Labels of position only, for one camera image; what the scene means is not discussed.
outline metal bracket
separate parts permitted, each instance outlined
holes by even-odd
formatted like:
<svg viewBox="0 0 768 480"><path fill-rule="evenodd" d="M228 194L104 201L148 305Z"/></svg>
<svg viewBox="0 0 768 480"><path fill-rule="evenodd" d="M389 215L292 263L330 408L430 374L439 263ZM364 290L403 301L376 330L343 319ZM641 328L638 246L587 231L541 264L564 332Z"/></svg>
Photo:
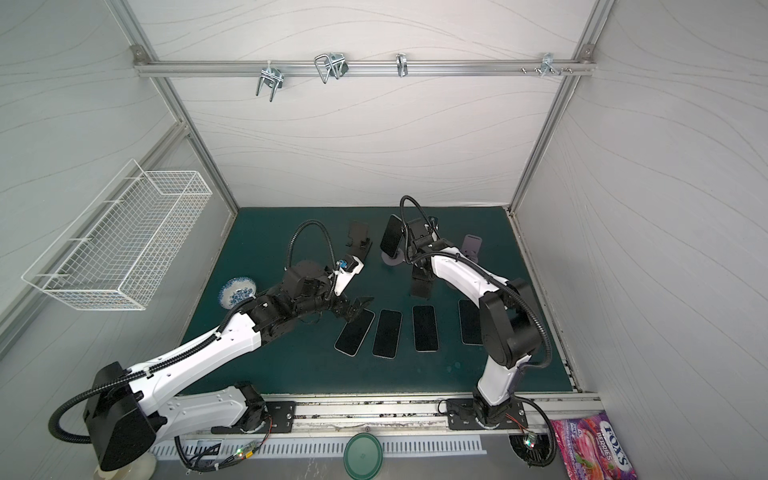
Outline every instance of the metal bracket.
<svg viewBox="0 0 768 480"><path fill-rule="evenodd" d="M563 71L560 68L557 68L552 65L553 61L554 61L554 58L552 57L551 53L547 53L544 55L544 58L542 58L541 60L541 67L536 69L539 77L544 77L545 75L549 75L549 74L553 74L553 75L562 74Z"/></svg>
<svg viewBox="0 0 768 480"><path fill-rule="evenodd" d="M293 417L296 414L296 402L267 402L266 411L272 418L272 431L270 433L290 433L293 429ZM262 424L253 434L266 433L270 430L269 424ZM243 431L237 427L211 427L213 435L242 435Z"/></svg>
<svg viewBox="0 0 768 480"><path fill-rule="evenodd" d="M259 76L259 84L256 86L256 96L259 96L259 92L261 91L261 86L266 85L267 87L272 89L272 92L270 93L270 101L272 101L275 98L275 91L278 88L283 87L283 74L280 73L280 70L276 68L272 68L267 64L266 68L261 69L261 76Z"/></svg>
<svg viewBox="0 0 768 480"><path fill-rule="evenodd" d="M578 60L581 63L592 63L594 57L594 43L587 43L578 52Z"/></svg>
<svg viewBox="0 0 768 480"><path fill-rule="evenodd" d="M475 417L475 411L472 409L472 399L448 399L449 405L458 406L458 409L448 413L448 428L451 430L509 430L516 429L518 427L515 420L520 422L524 427L528 427L528 419L525 417L525 410L523 404L520 402L512 402L507 409L506 413L511 415L515 420L505 418L502 423L499 423L496 427L486 427L480 424Z"/></svg>
<svg viewBox="0 0 768 480"><path fill-rule="evenodd" d="M333 77L339 80L349 70L349 66L346 64L346 59L343 53L323 53L315 57L315 68L317 73L320 74L320 80L323 83L328 83L333 73Z"/></svg>
<svg viewBox="0 0 768 480"><path fill-rule="evenodd" d="M395 59L397 61L397 76L398 77L407 76L408 75L408 59L406 58L406 54L398 53Z"/></svg>
<svg viewBox="0 0 768 480"><path fill-rule="evenodd" d="M134 65L146 65L149 63L149 54L142 45L131 45L131 53L134 54Z"/></svg>

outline white cable tray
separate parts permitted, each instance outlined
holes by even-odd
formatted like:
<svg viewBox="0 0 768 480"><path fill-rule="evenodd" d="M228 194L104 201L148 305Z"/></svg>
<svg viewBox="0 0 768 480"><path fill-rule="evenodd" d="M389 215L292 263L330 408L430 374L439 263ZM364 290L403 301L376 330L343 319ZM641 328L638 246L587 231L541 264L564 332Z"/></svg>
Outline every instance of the white cable tray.
<svg viewBox="0 0 768 480"><path fill-rule="evenodd" d="M229 439L185 439L184 453L189 457L203 450L221 444L218 455L208 455L203 459L219 460L243 448L251 440L261 440L262 436L253 438L237 437ZM251 458L342 458L344 449L351 437L322 437L322 438L280 438L271 437ZM382 446L385 458L418 458L446 457L456 455L486 455L482 448L480 435L451 434L451 435L382 435L377 437ZM157 460L178 460L176 446L173 440L166 440L154 445L150 452Z"/></svg>
<svg viewBox="0 0 768 480"><path fill-rule="evenodd" d="M144 310L210 195L199 172L131 161L22 279L76 310Z"/></svg>

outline candy bag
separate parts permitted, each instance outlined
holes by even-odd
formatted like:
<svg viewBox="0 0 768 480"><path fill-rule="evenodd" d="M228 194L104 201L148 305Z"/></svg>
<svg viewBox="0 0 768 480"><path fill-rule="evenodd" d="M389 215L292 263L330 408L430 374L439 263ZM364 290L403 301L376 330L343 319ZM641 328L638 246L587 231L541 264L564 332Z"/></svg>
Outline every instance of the candy bag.
<svg viewBox="0 0 768 480"><path fill-rule="evenodd" d="M552 425L571 480L637 480L605 412Z"/></svg>

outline mounting plate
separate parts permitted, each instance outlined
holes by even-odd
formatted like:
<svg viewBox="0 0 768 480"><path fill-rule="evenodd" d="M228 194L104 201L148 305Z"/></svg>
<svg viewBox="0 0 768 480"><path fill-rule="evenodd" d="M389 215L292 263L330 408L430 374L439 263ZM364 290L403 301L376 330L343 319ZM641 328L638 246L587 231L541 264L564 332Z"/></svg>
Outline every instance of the mounting plate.
<svg viewBox="0 0 768 480"><path fill-rule="evenodd" d="M448 428L451 430L508 430L519 429L518 424L510 419L505 420L498 424L497 427L489 428L480 425L480 422L475 418L475 411L472 409L472 399L448 399L448 403L461 406L457 413L448 414ZM528 426L528 420L525 418L525 410L521 402L513 402L510 404L507 412L515 420L520 422L524 427Z"/></svg>
<svg viewBox="0 0 768 480"><path fill-rule="evenodd" d="M290 433L293 429L296 402L267 402L266 410L272 417L272 433ZM251 433L266 433L269 428L269 425L262 425L255 432ZM212 427L210 432L213 435L226 435L227 433L243 434L240 429L234 427Z"/></svg>

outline smartphone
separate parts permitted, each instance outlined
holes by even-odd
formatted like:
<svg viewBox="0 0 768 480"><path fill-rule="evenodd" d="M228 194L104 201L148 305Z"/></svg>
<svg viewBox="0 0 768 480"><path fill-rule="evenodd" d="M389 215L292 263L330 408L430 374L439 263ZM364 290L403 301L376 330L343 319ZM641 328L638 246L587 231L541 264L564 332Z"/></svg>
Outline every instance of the smartphone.
<svg viewBox="0 0 768 480"><path fill-rule="evenodd" d="M480 309L468 299L458 301L458 321L462 325L462 343L482 345L480 333Z"/></svg>
<svg viewBox="0 0 768 480"><path fill-rule="evenodd" d="M413 339L417 352L437 352L437 320L435 307L417 305L413 307Z"/></svg>
<svg viewBox="0 0 768 480"><path fill-rule="evenodd" d="M360 345L362 345L362 341L366 339L368 330L371 328L371 323L373 323L374 316L376 316L374 312L363 310L362 313L357 316L355 321L347 323L344 326L334 347L341 353L355 356L357 350L360 349Z"/></svg>
<svg viewBox="0 0 768 480"><path fill-rule="evenodd" d="M395 310L382 310L379 314L379 325L376 326L376 337L373 339L373 356L393 359L397 354L397 344L400 341L400 326L402 313Z"/></svg>
<svg viewBox="0 0 768 480"><path fill-rule="evenodd" d="M389 222L386 224L384 236L382 237L382 252L389 255L390 258L397 257L397 247L400 246L402 239L402 220L397 215L390 215Z"/></svg>

